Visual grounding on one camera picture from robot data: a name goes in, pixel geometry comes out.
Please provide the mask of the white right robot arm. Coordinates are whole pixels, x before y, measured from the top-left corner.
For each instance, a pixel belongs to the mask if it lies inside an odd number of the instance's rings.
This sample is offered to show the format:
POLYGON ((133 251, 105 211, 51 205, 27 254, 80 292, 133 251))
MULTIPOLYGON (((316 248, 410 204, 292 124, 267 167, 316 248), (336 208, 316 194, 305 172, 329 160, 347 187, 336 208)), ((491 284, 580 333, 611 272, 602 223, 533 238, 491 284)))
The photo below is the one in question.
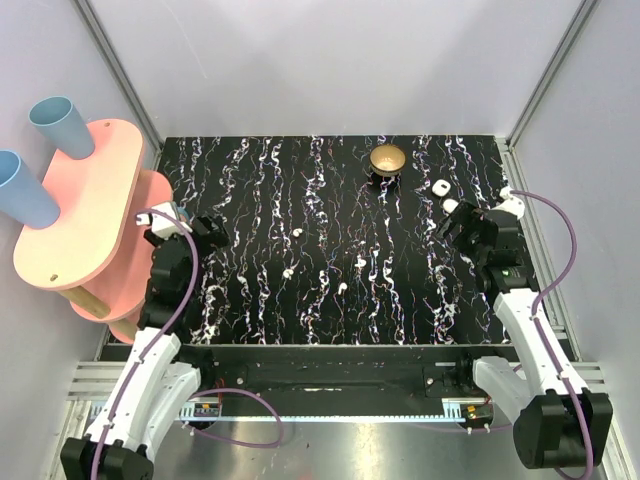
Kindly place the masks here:
POLYGON ((512 425, 516 452, 528 469, 582 467, 601 463, 613 416, 605 393, 594 393, 559 344, 525 264, 518 199, 483 210, 447 200, 437 235, 471 260, 480 290, 505 327, 519 367, 483 356, 459 366, 454 384, 466 396, 483 390, 512 425))

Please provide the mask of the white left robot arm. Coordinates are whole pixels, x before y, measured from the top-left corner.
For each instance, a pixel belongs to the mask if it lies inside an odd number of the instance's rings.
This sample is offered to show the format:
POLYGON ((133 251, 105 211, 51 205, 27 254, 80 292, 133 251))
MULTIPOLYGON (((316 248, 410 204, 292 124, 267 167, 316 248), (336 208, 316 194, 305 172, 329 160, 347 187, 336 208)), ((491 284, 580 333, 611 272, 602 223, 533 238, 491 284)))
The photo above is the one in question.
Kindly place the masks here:
POLYGON ((200 312, 205 259, 229 245, 219 216, 204 214, 166 238, 151 216, 145 239, 154 247, 150 277, 126 364, 106 404, 80 438, 68 438, 60 461, 68 479, 150 479, 161 443, 183 404, 215 386, 212 358, 183 350, 200 312))

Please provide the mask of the white oval charging case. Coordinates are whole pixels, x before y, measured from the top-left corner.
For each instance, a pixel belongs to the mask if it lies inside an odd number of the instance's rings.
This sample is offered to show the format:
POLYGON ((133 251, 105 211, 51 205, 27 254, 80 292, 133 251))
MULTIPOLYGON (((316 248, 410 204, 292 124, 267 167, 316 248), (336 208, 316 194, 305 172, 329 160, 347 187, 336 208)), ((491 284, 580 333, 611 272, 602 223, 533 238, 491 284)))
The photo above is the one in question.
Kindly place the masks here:
POLYGON ((443 209, 447 212, 447 213, 452 213, 458 206, 459 202, 457 200, 454 199, 446 199, 443 203, 443 209))

